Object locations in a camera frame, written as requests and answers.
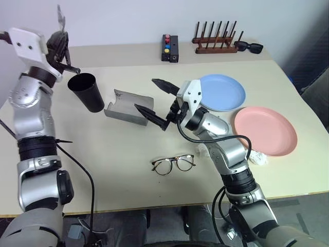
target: white wall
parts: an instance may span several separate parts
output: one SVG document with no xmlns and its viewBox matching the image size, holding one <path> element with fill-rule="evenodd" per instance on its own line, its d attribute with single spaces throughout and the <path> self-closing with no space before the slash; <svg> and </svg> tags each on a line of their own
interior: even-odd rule
<svg viewBox="0 0 329 247">
<path fill-rule="evenodd" d="M 237 20 L 237 30 L 259 40 L 282 67 L 329 6 L 328 0 L 10 0 L 0 3 L 0 30 L 24 26 L 48 38 L 58 29 L 57 3 L 66 16 L 70 46 L 159 42 L 163 33 L 190 41 L 197 21 Z M 317 29 L 327 25 L 321 23 Z M 2 106 L 22 65 L 6 44 L 0 43 L 0 55 Z"/>
</svg>

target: wooden rack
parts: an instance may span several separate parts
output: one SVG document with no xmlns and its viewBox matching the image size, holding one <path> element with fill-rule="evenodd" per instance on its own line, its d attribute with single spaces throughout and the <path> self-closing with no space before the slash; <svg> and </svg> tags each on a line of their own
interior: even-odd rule
<svg viewBox="0 0 329 247">
<path fill-rule="evenodd" d="M 234 46 L 231 46 L 231 43 L 233 42 L 233 38 L 235 35 L 234 28 L 236 25 L 236 21 L 234 22 L 234 25 L 231 29 L 230 36 L 228 36 L 228 31 L 227 31 L 229 22 L 227 22 L 223 35 L 220 37 L 220 31 L 221 31 L 221 25 L 222 25 L 222 21 L 221 21 L 218 25 L 216 36 L 212 37 L 211 34 L 212 34 L 212 29 L 214 27 L 214 24 L 215 24 L 215 22 L 212 22 L 208 37 L 204 37 L 206 27 L 207 27 L 207 22 L 205 22 L 204 28 L 201 32 L 201 36 L 198 38 L 197 33 L 198 33 L 200 22 L 197 23 L 195 37 L 192 39 L 193 44 L 198 44 L 198 47 L 195 49 L 195 53 L 196 54 L 236 53 L 237 48 L 235 48 Z M 243 34 L 243 31 L 241 32 L 238 41 L 240 41 L 242 34 Z"/>
</svg>

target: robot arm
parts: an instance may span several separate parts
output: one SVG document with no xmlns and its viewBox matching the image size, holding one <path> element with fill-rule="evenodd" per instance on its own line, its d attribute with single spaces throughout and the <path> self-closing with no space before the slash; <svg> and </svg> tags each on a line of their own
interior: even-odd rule
<svg viewBox="0 0 329 247">
<path fill-rule="evenodd" d="M 246 242 L 253 241 L 263 247 L 327 246 L 292 227 L 278 225 L 259 184 L 252 176 L 243 145 L 238 139 L 230 137 L 233 135 L 230 124 L 202 107 L 197 109 L 202 98 L 199 80 L 185 82 L 180 89 L 160 79 L 152 81 L 163 91 L 176 96 L 166 120 L 143 106 L 135 107 L 163 130 L 173 122 L 187 140 L 205 143 L 232 203 L 229 211 L 232 223 Z M 202 141 L 186 136 L 182 131 L 184 127 Z"/>
<path fill-rule="evenodd" d="M 53 118 L 52 87 L 64 70 L 80 69 L 61 64 L 69 58 L 67 32 L 54 33 L 48 42 L 27 29 L 12 28 L 0 35 L 12 44 L 28 66 L 9 96 L 14 109 L 15 138 L 20 162 L 18 198 L 23 214 L 15 218 L 0 239 L 0 246 L 63 246 L 63 206 L 74 191 L 67 171 L 60 170 Z"/>
</svg>

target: black cup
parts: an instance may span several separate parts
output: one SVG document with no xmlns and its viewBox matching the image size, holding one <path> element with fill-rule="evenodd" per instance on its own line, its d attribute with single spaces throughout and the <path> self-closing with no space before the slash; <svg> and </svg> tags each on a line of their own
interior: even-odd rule
<svg viewBox="0 0 329 247">
<path fill-rule="evenodd" d="M 68 88 L 78 96 L 82 103 L 91 112 L 100 112 L 104 109 L 104 101 L 99 93 L 96 78 L 89 73 L 73 76 L 67 83 Z"/>
</svg>

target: control box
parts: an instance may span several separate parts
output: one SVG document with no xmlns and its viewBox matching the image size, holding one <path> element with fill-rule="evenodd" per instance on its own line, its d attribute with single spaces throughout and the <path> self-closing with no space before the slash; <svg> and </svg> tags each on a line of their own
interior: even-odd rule
<svg viewBox="0 0 329 247">
<path fill-rule="evenodd" d="M 178 36 L 169 34 L 162 35 L 161 61 L 177 63 L 178 57 Z"/>
</svg>

